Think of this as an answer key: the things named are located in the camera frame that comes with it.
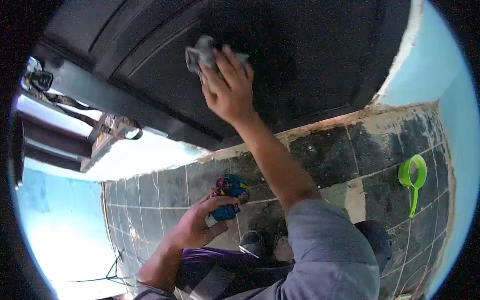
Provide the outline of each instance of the purple pants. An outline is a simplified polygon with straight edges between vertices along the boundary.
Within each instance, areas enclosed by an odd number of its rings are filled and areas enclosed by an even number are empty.
[[[256,258],[241,251],[207,247],[185,249],[175,286],[190,294],[214,266],[221,267],[233,273],[234,276],[225,290],[215,299],[223,299],[255,288],[268,287],[286,278],[293,269],[293,264],[281,265],[279,262]]]

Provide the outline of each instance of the light blue wall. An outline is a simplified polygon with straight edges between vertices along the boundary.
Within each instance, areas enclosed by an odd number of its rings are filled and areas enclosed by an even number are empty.
[[[125,292],[105,280],[114,261],[96,182],[57,177],[25,168],[17,191],[21,226],[59,299],[100,299]]]
[[[451,154],[456,195],[451,237],[427,294],[430,298],[455,262],[475,212],[480,183],[480,120],[468,67],[454,37],[430,3],[424,3],[423,13],[415,45],[382,103],[400,106],[440,100],[440,119]]]

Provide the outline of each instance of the hand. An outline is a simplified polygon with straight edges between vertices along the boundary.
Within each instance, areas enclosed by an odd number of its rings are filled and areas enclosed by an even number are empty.
[[[177,250],[186,248],[201,248],[215,237],[235,225],[235,219],[225,220],[208,227],[205,219],[221,205],[239,203],[237,198],[218,196],[202,200],[192,205],[175,225],[164,241]]]
[[[240,63],[228,46],[223,46],[221,53],[214,49],[214,56],[223,78],[200,62],[202,92],[208,107],[233,126],[250,120],[256,115],[252,106],[252,67]],[[216,94],[212,93],[209,84]]]

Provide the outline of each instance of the grey rag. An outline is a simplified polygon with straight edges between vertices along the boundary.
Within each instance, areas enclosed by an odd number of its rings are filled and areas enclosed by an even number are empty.
[[[200,77],[200,81],[202,81],[202,69],[200,69],[199,65],[200,61],[203,61],[207,67],[215,70],[220,77],[223,77],[220,73],[220,70],[216,66],[215,59],[213,57],[212,49],[214,44],[215,40],[211,36],[201,36],[194,48],[185,48],[185,60],[187,62],[187,68],[190,72],[197,73]],[[237,59],[240,62],[246,62],[248,57],[248,54],[237,53]],[[215,89],[211,85],[209,86],[212,93],[215,93]]]

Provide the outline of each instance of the green plastic scoop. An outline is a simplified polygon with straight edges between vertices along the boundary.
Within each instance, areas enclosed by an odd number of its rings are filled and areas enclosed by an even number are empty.
[[[419,188],[423,186],[427,179],[427,165],[420,155],[414,155],[400,165],[398,168],[398,181],[403,186],[413,188],[412,206],[410,208],[409,217],[413,217],[417,209],[417,200],[419,196]]]

